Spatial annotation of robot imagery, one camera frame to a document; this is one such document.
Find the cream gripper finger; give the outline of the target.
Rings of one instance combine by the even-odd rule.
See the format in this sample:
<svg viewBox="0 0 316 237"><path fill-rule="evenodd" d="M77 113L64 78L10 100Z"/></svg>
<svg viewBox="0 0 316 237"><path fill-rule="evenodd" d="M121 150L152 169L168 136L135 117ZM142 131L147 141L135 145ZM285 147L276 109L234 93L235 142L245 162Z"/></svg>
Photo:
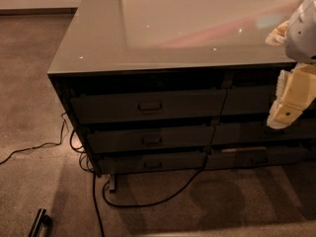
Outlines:
<svg viewBox="0 0 316 237"><path fill-rule="evenodd" d="M288 21L281 23L268 34L266 37L266 43L272 46L284 45L287 28Z"/></svg>
<svg viewBox="0 0 316 237"><path fill-rule="evenodd" d="M292 125L315 99L315 65L298 63L291 71L282 70L277 78L276 99L267 126L283 129Z"/></svg>

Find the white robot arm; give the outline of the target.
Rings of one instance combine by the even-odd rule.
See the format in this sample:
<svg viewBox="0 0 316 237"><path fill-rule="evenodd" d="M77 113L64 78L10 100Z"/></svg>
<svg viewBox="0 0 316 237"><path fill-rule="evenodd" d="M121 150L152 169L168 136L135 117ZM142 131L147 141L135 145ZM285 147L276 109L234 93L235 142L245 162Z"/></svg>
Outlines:
<svg viewBox="0 0 316 237"><path fill-rule="evenodd" d="M266 38L269 45L283 45L287 57L297 64L277 78L276 99L267 126L292 125L316 99L316 0L304 0L290 19Z"/></svg>

